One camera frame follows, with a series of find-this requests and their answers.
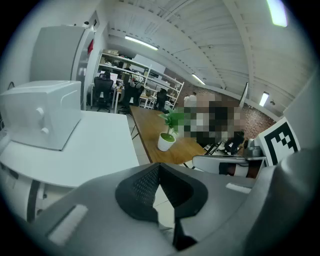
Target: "white counter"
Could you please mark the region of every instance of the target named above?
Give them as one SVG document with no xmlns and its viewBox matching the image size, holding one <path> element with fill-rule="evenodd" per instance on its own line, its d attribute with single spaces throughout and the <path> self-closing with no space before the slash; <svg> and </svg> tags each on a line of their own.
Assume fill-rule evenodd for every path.
<svg viewBox="0 0 320 256">
<path fill-rule="evenodd" d="M 31 179 L 71 188 L 139 165 L 127 117 L 91 111 L 82 111 L 62 151 L 10 141 L 0 162 Z"/>
</svg>

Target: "brick wall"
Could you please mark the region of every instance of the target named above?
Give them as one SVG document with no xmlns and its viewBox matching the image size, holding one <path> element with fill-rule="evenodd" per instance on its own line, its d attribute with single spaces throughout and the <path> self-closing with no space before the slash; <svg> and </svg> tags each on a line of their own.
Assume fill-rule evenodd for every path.
<svg viewBox="0 0 320 256">
<path fill-rule="evenodd" d="M 183 79 L 182 77 L 180 77 L 179 75 L 167 68 L 165 69 L 164 73 L 172 78 L 176 78 L 181 83 L 184 82 L 182 91 L 177 99 L 176 106 L 182 107 L 184 104 L 185 96 L 190 96 L 192 92 L 196 92 L 197 96 L 209 94 L 219 96 L 221 97 L 223 106 L 230 107 L 234 105 L 239 105 L 239 100 L 213 90 L 194 86 L 193 84 L 186 81 L 185 79 Z M 260 112 L 252 106 L 248 106 L 247 104 L 244 104 L 242 111 L 245 117 L 244 137 L 246 139 L 254 139 L 259 133 L 265 131 L 273 124 L 275 124 L 275 121 L 271 119 L 269 116 Z"/>
</svg>

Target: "metal shelving unit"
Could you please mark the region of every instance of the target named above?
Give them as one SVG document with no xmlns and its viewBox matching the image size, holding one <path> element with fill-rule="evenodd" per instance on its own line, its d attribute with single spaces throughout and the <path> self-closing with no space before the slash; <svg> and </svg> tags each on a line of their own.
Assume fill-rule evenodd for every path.
<svg viewBox="0 0 320 256">
<path fill-rule="evenodd" d="M 111 59 L 111 60 L 116 60 L 116 61 L 121 61 L 121 62 L 124 62 L 124 63 L 127 63 L 127 64 L 130 64 L 130 65 L 135 65 L 135 66 L 138 66 L 138 67 L 141 67 L 141 68 L 144 68 L 145 70 L 148 69 L 147 71 L 147 75 L 144 75 L 144 74 L 140 74 L 140 73 L 137 73 L 137 72 L 133 72 L 133 71 L 129 71 L 129 70 L 126 70 L 126 69 L 123 69 L 123 68 L 120 68 L 120 67 L 116 67 L 116 66 L 111 66 L 111 65 L 107 65 L 107 64 L 101 64 L 101 58 L 102 57 L 107 57 L 108 59 Z M 144 65 L 142 63 L 139 63 L 137 61 L 134 61 L 132 59 L 128 59 L 128 58 L 124 58 L 124 57 L 120 57 L 120 56 L 116 56 L 116 55 L 112 55 L 112 54 L 109 54 L 109 53 L 104 53 L 104 52 L 100 52 L 99 54 L 99 57 L 98 57 L 98 61 L 97 61 L 97 65 L 96 65 L 96 68 L 95 68 L 95 72 L 94 74 L 96 74 L 99 70 L 99 67 L 104 67 L 104 68 L 108 68 L 108 69 L 111 69 L 111 70 L 118 70 L 118 71 L 122 71 L 122 72 L 126 72 L 126 73 L 129 73 L 129 74 L 134 74 L 134 75 L 137 75 L 137 76 L 140 76 L 142 78 L 144 78 L 144 88 L 146 90 L 150 90 L 150 91 L 153 91 L 153 95 L 150 97 L 150 99 L 152 101 L 155 101 L 157 98 L 156 98 L 156 92 L 158 92 L 158 90 L 156 89 L 152 89 L 150 88 L 149 86 L 147 86 L 147 82 L 148 80 L 151 81 L 152 83 L 155 83 L 156 84 L 156 88 L 157 86 L 159 86 L 160 88 L 167 88 L 168 89 L 168 92 L 169 90 L 173 90 L 174 92 L 177 92 L 177 95 L 175 96 L 171 96 L 169 94 L 167 94 L 167 96 L 170 99 L 170 102 L 169 103 L 167 102 L 167 104 L 169 106 L 171 106 L 172 108 L 175 107 L 176 103 L 177 103 L 177 99 L 180 95 L 180 92 L 184 86 L 184 82 L 179 82 L 177 81 L 175 78 L 172 78 L 164 73 L 161 73 L 161 72 L 158 72 L 154 69 L 152 69 L 152 66 L 147 66 L 147 65 Z M 149 73 L 153 72 L 159 76 L 162 76 L 163 78 L 165 78 L 166 80 L 168 80 L 169 82 L 173 83 L 173 86 L 171 86 L 171 83 L 167 82 L 167 84 L 164 84 L 164 83 L 161 83 L 159 80 L 156 80 L 154 78 L 151 78 L 149 76 Z"/>
</svg>

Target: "wooden desk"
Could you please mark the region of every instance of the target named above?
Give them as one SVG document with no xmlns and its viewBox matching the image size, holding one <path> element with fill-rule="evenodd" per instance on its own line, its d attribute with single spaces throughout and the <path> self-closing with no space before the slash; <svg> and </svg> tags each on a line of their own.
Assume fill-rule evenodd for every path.
<svg viewBox="0 0 320 256">
<path fill-rule="evenodd" d="M 162 152 L 158 149 L 158 139 L 161 132 L 168 127 L 165 120 L 159 117 L 162 112 L 147 108 L 131 106 L 131 113 L 145 152 L 151 163 L 183 164 L 192 157 L 203 155 L 206 151 L 193 138 L 178 138 L 172 147 Z"/>
</svg>

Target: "refrigerator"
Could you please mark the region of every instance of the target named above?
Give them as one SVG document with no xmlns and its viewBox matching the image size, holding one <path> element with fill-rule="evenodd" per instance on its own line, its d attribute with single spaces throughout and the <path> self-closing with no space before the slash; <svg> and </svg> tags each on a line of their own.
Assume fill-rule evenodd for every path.
<svg viewBox="0 0 320 256">
<path fill-rule="evenodd" d="M 80 105 L 81 110 L 85 110 L 85 76 L 94 36 L 92 27 L 62 25 L 41 28 L 32 53 L 30 81 L 80 81 Z"/>
</svg>

